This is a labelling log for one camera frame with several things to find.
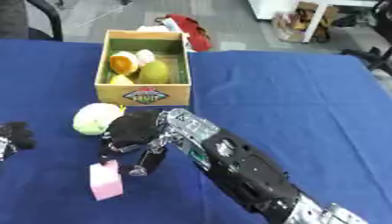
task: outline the green melon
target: green melon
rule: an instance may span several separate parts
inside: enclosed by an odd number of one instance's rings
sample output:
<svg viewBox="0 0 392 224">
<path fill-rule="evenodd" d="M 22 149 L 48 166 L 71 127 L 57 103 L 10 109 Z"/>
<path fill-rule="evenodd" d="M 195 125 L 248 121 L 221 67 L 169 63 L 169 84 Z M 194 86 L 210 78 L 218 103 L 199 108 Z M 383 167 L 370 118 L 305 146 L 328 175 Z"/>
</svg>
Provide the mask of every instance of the green melon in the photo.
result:
<svg viewBox="0 0 392 224">
<path fill-rule="evenodd" d="M 140 84 L 165 84 L 169 82 L 169 68 L 160 61 L 155 60 L 142 67 L 139 76 Z"/>
</svg>

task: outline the blue cloth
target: blue cloth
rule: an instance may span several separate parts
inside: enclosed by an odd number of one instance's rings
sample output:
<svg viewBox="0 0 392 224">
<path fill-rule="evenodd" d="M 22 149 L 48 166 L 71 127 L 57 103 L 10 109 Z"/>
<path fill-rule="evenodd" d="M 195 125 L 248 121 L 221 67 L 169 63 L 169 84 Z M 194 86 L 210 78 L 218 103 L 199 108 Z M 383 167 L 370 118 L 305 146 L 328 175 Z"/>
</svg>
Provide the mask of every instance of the blue cloth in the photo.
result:
<svg viewBox="0 0 392 224">
<path fill-rule="evenodd" d="M 36 150 L 0 176 L 0 223 L 263 223 L 205 178 L 179 150 L 125 194 L 96 202 L 88 166 L 98 138 L 72 129 L 97 102 L 96 44 L 0 40 L 0 123 L 27 121 Z M 193 108 L 264 149 L 322 203 L 371 223 L 391 220 L 390 99 L 348 57 L 273 52 L 193 53 Z M 132 163 L 137 155 L 125 159 Z"/>
<path fill-rule="evenodd" d="M 263 149 L 322 205 L 392 221 L 392 101 L 357 59 L 201 52 L 190 61 L 196 114 Z M 216 223 L 248 217 L 210 195 L 207 217 L 217 214 Z M 228 209 L 233 215 L 221 214 Z"/>
</svg>

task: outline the wooden crate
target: wooden crate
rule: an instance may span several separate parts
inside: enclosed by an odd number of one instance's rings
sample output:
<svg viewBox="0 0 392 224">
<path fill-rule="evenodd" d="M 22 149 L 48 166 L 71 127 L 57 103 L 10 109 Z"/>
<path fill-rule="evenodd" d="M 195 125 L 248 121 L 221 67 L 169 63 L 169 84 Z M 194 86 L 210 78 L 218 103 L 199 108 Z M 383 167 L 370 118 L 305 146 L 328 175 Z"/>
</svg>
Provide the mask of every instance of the wooden crate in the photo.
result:
<svg viewBox="0 0 392 224">
<path fill-rule="evenodd" d="M 179 32 L 107 31 L 95 77 L 100 101 L 126 106 L 188 105 L 192 81 L 185 38 Z M 118 51 L 135 53 L 142 49 L 153 51 L 157 59 L 169 67 L 170 84 L 109 84 L 115 74 L 110 69 L 110 55 Z"/>
</svg>

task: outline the pink sponge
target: pink sponge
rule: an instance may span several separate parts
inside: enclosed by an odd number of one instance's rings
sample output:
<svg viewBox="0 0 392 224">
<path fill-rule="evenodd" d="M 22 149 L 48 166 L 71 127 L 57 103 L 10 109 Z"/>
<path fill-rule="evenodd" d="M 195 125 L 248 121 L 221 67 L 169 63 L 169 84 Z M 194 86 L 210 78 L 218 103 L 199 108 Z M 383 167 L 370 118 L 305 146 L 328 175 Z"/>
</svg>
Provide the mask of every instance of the pink sponge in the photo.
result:
<svg viewBox="0 0 392 224">
<path fill-rule="evenodd" d="M 105 200 L 123 194 L 123 182 L 115 160 L 105 165 L 90 165 L 90 187 L 96 200 Z"/>
</svg>

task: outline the red bag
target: red bag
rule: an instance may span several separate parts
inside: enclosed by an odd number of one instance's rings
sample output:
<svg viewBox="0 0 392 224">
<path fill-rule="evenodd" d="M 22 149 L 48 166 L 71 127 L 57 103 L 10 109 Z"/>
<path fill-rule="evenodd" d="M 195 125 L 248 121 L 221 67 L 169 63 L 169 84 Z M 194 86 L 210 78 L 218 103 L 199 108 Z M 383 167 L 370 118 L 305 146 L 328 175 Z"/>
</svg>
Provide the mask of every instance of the red bag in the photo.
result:
<svg viewBox="0 0 392 224">
<path fill-rule="evenodd" d="M 172 18 L 183 32 L 189 33 L 189 42 L 191 43 L 193 50 L 203 52 L 208 51 L 213 47 L 210 42 L 210 37 L 207 35 L 207 31 L 202 28 L 196 20 L 179 14 L 167 14 L 166 18 Z"/>
</svg>

